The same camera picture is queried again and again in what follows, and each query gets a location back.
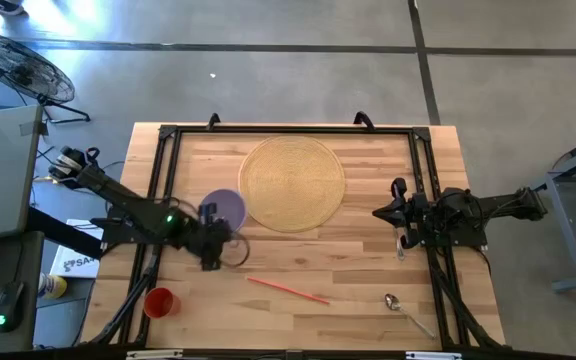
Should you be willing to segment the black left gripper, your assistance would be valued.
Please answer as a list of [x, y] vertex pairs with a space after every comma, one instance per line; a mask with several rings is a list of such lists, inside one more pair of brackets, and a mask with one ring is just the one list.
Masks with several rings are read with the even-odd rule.
[[187, 236], [187, 251], [200, 260], [203, 271], [215, 271], [221, 268], [221, 254], [225, 243], [232, 240], [230, 224], [217, 216], [217, 204], [199, 206], [201, 222]]

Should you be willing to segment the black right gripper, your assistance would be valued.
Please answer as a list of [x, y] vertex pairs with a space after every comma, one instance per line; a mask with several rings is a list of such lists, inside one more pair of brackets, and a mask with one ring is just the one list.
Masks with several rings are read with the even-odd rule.
[[436, 244], [436, 233], [431, 218], [431, 206], [424, 193], [414, 193], [406, 199], [407, 185], [403, 178], [396, 178], [391, 184], [393, 202], [372, 211], [374, 217], [387, 222], [396, 229], [402, 229], [399, 243], [403, 249], [417, 245]]

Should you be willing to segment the purple round plate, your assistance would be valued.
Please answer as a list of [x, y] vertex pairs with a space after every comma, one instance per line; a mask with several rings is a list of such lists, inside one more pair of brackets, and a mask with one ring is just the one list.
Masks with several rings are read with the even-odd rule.
[[219, 220], [226, 221], [231, 231], [238, 232], [244, 225], [247, 217], [246, 205], [241, 195], [231, 189], [212, 191], [200, 202], [200, 205], [206, 204], [208, 206], [208, 214], [209, 204], [212, 202], [217, 204], [217, 216]]

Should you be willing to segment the silver metal spoon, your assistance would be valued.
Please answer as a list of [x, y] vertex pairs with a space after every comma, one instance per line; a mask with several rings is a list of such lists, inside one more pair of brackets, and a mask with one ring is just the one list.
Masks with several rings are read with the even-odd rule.
[[408, 320], [412, 321], [415, 324], [415, 326], [420, 331], [422, 331], [427, 337], [429, 337], [430, 339], [435, 339], [437, 337], [437, 335], [431, 329], [426, 327], [424, 324], [418, 321], [413, 315], [411, 315], [407, 310], [405, 310], [402, 303], [395, 295], [386, 293], [384, 295], [384, 301], [386, 306], [390, 310], [397, 311], [403, 314]]

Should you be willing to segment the red drinking straw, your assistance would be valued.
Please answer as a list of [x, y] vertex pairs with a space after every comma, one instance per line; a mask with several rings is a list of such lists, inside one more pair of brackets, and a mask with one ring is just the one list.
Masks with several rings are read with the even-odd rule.
[[299, 296], [299, 297], [308, 299], [308, 300], [310, 300], [310, 301], [314, 301], [314, 302], [321, 303], [321, 304], [324, 304], [324, 305], [330, 305], [330, 302], [329, 302], [328, 300], [325, 300], [325, 299], [323, 299], [323, 298], [321, 298], [321, 297], [317, 297], [317, 296], [315, 296], [315, 295], [313, 295], [313, 294], [309, 294], [309, 293], [305, 293], [305, 292], [302, 292], [302, 291], [299, 291], [299, 290], [296, 290], [296, 289], [292, 289], [292, 288], [290, 288], [290, 287], [287, 287], [287, 286], [284, 286], [284, 285], [281, 285], [281, 284], [269, 282], [269, 281], [262, 280], [262, 279], [258, 279], [258, 278], [254, 278], [254, 277], [246, 277], [246, 280], [248, 280], [248, 281], [250, 281], [250, 282], [252, 282], [252, 283], [256, 283], [256, 284], [260, 284], [260, 285], [263, 285], [263, 286], [267, 286], [267, 287], [270, 287], [270, 288], [273, 288], [273, 289], [276, 289], [276, 290], [279, 290], [279, 291], [283, 291], [283, 292], [286, 292], [286, 293], [290, 293], [290, 294], [293, 294], [293, 295], [296, 295], [296, 296]]

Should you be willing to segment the round woven yellow placemat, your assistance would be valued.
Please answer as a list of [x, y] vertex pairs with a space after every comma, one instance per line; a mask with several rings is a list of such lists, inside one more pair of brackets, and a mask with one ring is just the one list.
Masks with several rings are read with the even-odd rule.
[[259, 224], [298, 233], [335, 214], [346, 182], [338, 156], [318, 139], [276, 136], [259, 143], [243, 160], [238, 189]]

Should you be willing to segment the red plastic cup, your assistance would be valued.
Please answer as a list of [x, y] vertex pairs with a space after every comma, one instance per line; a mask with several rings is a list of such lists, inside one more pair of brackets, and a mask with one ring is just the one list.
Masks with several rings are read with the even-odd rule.
[[167, 288], [154, 288], [144, 299], [144, 313], [151, 319], [176, 315], [180, 309], [180, 299]]

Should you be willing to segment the white printed paper box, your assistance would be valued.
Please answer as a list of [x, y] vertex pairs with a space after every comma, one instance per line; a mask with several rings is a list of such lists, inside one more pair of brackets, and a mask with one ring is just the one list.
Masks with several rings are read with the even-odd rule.
[[[104, 230], [88, 220], [68, 219], [66, 224], [101, 240]], [[59, 245], [49, 274], [63, 278], [95, 279], [99, 271], [99, 261]]]

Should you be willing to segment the black support beam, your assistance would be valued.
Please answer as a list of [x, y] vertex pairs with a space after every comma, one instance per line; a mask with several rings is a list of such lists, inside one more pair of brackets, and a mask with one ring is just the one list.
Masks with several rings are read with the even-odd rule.
[[96, 260], [102, 257], [103, 250], [99, 239], [36, 208], [30, 207], [28, 210], [26, 229], [42, 232], [47, 239], [82, 255]]

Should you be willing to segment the white label strip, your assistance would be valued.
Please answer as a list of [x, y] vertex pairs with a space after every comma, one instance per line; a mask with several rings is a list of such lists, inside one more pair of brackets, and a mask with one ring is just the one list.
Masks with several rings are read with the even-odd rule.
[[405, 360], [463, 360], [461, 353], [408, 351]]
[[181, 349], [150, 349], [129, 351], [125, 360], [176, 360], [183, 358]]

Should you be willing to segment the yellow white bottle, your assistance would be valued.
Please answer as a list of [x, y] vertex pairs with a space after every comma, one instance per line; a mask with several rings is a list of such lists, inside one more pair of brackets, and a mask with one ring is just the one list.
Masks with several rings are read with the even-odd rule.
[[57, 299], [64, 295], [67, 290], [67, 282], [64, 278], [56, 275], [41, 273], [38, 284], [38, 298]]

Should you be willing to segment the black computer mouse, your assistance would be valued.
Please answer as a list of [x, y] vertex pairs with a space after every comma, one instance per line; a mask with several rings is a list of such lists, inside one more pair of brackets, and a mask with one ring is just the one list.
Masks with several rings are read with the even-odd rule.
[[11, 332], [19, 326], [24, 288], [22, 281], [11, 281], [0, 288], [0, 333]]

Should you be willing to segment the black floor fan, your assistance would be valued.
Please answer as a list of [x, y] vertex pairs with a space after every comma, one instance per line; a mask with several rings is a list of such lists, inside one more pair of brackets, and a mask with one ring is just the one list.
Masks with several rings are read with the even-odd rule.
[[[29, 47], [2, 35], [0, 82], [19, 95], [36, 100], [44, 109], [45, 122], [67, 124], [91, 121], [88, 113], [66, 106], [75, 98], [75, 87], [61, 69]], [[78, 117], [54, 119], [47, 107], [58, 107], [78, 114]]]

